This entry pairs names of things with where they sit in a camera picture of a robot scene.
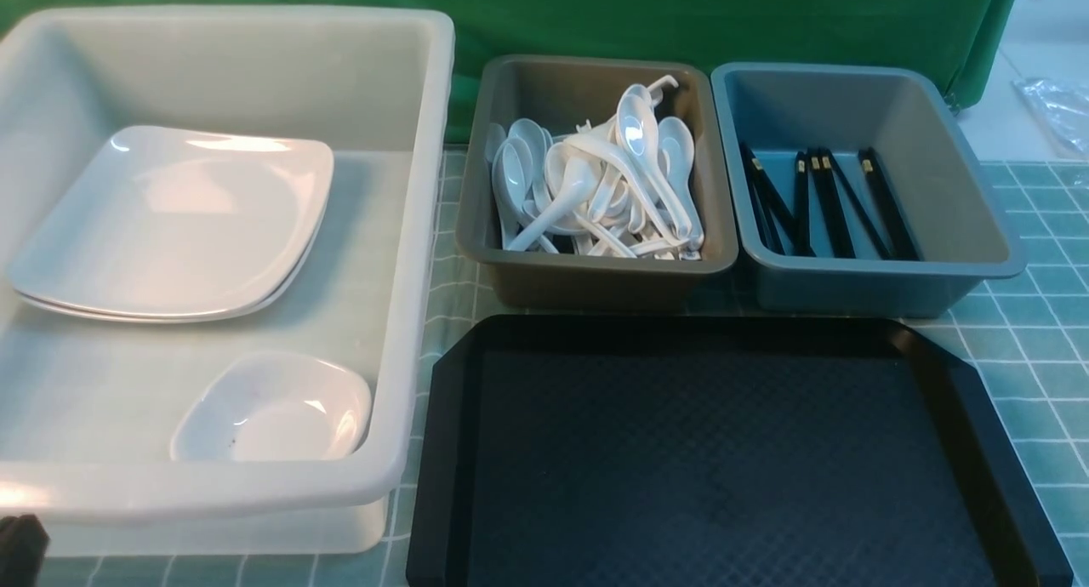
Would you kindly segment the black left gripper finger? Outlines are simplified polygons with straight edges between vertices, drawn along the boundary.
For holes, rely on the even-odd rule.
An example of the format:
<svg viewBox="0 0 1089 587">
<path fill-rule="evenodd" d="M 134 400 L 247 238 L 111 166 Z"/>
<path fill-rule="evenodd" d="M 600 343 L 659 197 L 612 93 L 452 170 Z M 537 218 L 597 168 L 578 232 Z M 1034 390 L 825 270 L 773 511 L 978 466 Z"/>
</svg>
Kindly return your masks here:
<svg viewBox="0 0 1089 587">
<path fill-rule="evenodd" d="M 35 586 L 50 537 L 35 515 L 1 519 L 1 586 Z"/>
</svg>

